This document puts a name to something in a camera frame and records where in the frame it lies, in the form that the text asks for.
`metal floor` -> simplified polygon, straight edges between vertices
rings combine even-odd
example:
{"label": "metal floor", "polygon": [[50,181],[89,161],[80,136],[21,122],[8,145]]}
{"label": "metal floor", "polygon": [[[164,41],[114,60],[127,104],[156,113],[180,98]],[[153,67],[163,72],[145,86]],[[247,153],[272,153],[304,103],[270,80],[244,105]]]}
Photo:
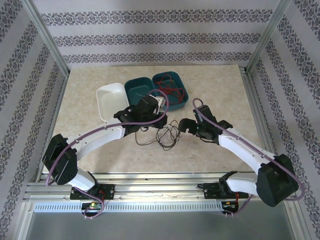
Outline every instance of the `metal floor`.
{"label": "metal floor", "polygon": [[252,201],[239,215],[219,212],[106,212],[84,219],[78,212],[35,212],[28,240],[291,240],[283,203]]}

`red wire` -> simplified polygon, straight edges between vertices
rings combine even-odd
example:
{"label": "red wire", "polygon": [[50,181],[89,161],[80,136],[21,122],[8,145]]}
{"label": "red wire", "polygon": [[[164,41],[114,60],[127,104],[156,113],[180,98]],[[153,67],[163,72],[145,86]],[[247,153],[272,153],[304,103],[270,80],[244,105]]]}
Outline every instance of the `red wire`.
{"label": "red wire", "polygon": [[105,196],[106,196],[105,192],[100,190],[99,193],[102,194],[102,201],[105,200]]}
{"label": "red wire", "polygon": [[[164,80],[166,75],[168,75],[169,78],[170,78],[169,84],[163,82],[163,80]],[[174,83],[174,81],[172,80],[171,76],[168,73],[163,75],[161,80],[155,82],[155,84],[158,84],[159,85],[158,89],[163,91],[165,94],[172,95],[172,96],[174,96],[174,97],[176,97],[178,99],[177,102],[169,102],[169,105],[180,104],[183,101],[183,99],[185,97],[185,90],[183,88],[175,88],[175,83]]]}
{"label": "red wire", "polygon": [[238,203],[238,200],[239,200],[239,193],[235,193],[235,202],[236,202],[236,204],[235,205],[238,205],[239,203]]}

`black wire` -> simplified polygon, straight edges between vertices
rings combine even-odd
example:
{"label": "black wire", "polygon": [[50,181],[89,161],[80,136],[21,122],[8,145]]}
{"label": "black wire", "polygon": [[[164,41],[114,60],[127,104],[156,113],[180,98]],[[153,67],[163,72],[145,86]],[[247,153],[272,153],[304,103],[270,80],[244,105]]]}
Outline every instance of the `black wire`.
{"label": "black wire", "polygon": [[200,140],[201,140],[202,142],[209,143],[209,144],[215,144],[214,141],[206,141],[206,140],[203,140],[201,137],[199,137],[199,138],[200,138]]}
{"label": "black wire", "polygon": [[146,126],[146,127],[141,127],[140,130],[141,130],[142,132],[146,132],[146,131],[149,130],[149,127],[147,127],[147,126]]}
{"label": "black wire", "polygon": [[[177,144],[177,142],[179,141],[179,138],[180,138],[180,131],[179,131],[177,126],[173,125],[173,123],[176,123],[177,125],[179,125],[179,123],[176,120],[171,121],[170,123],[167,124],[168,128],[166,129],[166,131],[161,136],[159,135],[159,131],[161,129],[158,129],[156,131],[156,134],[155,134],[155,140],[152,141],[152,142],[148,142],[148,143],[144,143],[144,144],[138,143],[137,133],[135,133],[135,142],[136,142],[136,144],[138,144],[139,146],[145,146],[145,145],[149,145],[149,144],[153,144],[155,142],[158,142],[159,145],[163,148],[164,151],[169,151],[170,149],[172,149]],[[166,135],[167,132],[170,132],[170,138],[173,141],[173,143],[170,144],[170,145],[165,145],[162,142],[160,142],[161,139]]]}

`striped wallpaper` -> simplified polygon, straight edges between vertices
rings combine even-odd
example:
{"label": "striped wallpaper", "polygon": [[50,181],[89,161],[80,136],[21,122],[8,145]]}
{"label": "striped wallpaper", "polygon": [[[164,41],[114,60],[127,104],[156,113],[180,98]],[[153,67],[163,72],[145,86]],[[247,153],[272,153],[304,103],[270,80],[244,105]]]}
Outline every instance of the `striped wallpaper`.
{"label": "striped wallpaper", "polygon": [[248,63],[278,0],[35,0],[69,67]]}
{"label": "striped wallpaper", "polygon": [[19,0],[0,0],[0,239],[11,239],[64,76]]}
{"label": "striped wallpaper", "polygon": [[319,19],[319,2],[292,1],[252,72],[273,145],[305,187],[300,206],[312,239],[320,239]]}

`black mounting bracket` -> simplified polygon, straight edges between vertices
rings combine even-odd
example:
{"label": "black mounting bracket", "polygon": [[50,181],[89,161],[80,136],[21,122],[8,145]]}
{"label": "black mounting bracket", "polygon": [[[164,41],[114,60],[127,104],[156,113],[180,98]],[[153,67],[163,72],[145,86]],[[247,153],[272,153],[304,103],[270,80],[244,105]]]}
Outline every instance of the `black mounting bracket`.
{"label": "black mounting bracket", "polygon": [[[113,200],[115,196],[115,185],[114,184],[99,184],[99,188],[95,197],[103,200]],[[79,192],[74,187],[71,188],[70,200],[92,200],[95,199]]]}
{"label": "black mounting bracket", "polygon": [[231,214],[231,213],[236,213],[239,210],[239,204],[237,204],[235,201],[234,202],[227,202],[223,201],[221,202],[222,204],[222,209],[224,210],[222,213],[223,214]]}
{"label": "black mounting bracket", "polygon": [[[236,199],[235,192],[222,193],[219,182],[202,183],[197,187],[203,189],[204,199]],[[245,192],[238,192],[239,199],[249,198],[249,194]]]}
{"label": "black mounting bracket", "polygon": [[[210,108],[207,105],[199,106],[198,110],[209,120],[224,129],[233,127],[225,120],[218,122],[216,117],[212,115]],[[219,145],[219,135],[222,134],[222,130],[204,120],[195,109],[193,110],[193,113],[196,121],[189,118],[181,119],[178,127],[179,131],[186,133],[188,130],[188,133],[195,135],[196,137],[209,140],[209,143],[215,143]]]}
{"label": "black mounting bracket", "polygon": [[[158,110],[158,100],[154,97],[146,95],[144,96],[137,105],[128,106],[125,110],[118,111],[113,115],[115,119],[119,119],[122,123],[145,123],[156,120],[163,113],[159,112],[155,114],[154,111]],[[124,125],[125,128],[124,136],[139,131],[142,127],[153,127],[156,129],[162,129],[167,124],[168,116],[165,115],[161,120],[147,125]]]}

